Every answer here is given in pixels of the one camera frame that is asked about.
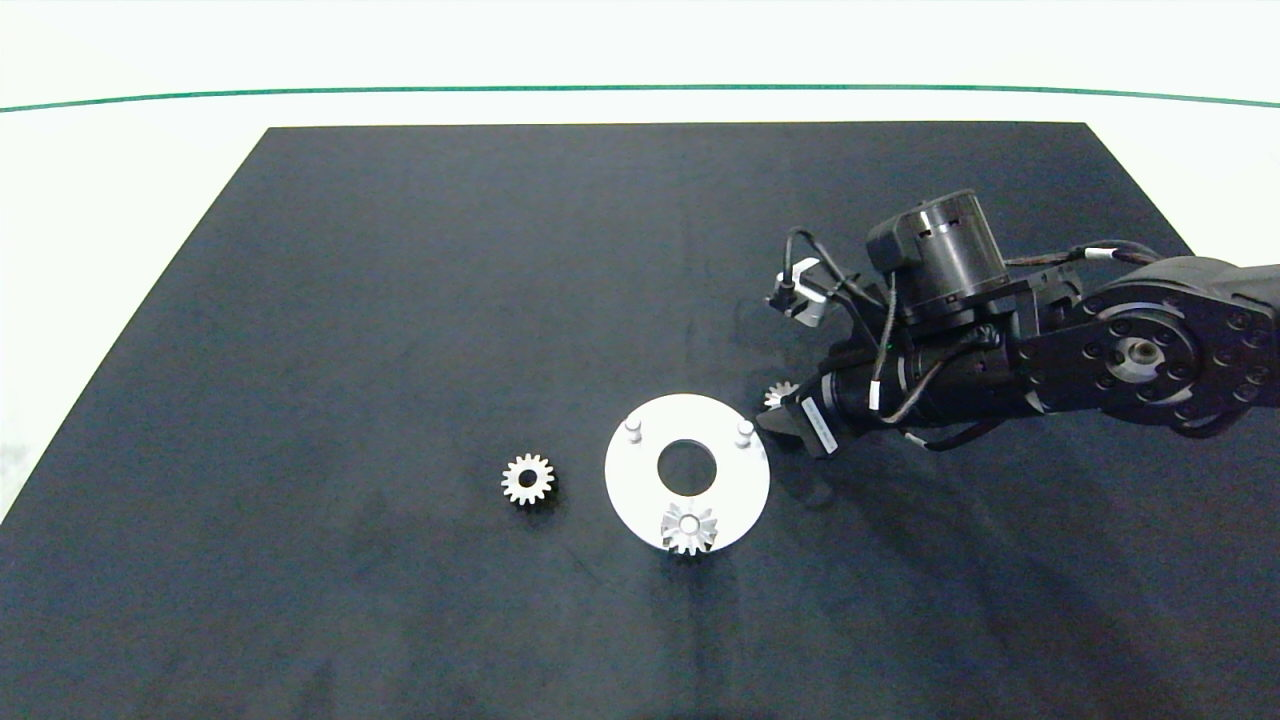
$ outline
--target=center hole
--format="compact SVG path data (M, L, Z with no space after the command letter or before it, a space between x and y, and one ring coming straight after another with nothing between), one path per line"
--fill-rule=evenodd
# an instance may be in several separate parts
M701 495L716 480L716 459L701 445L678 439L658 456L658 477L676 495Z

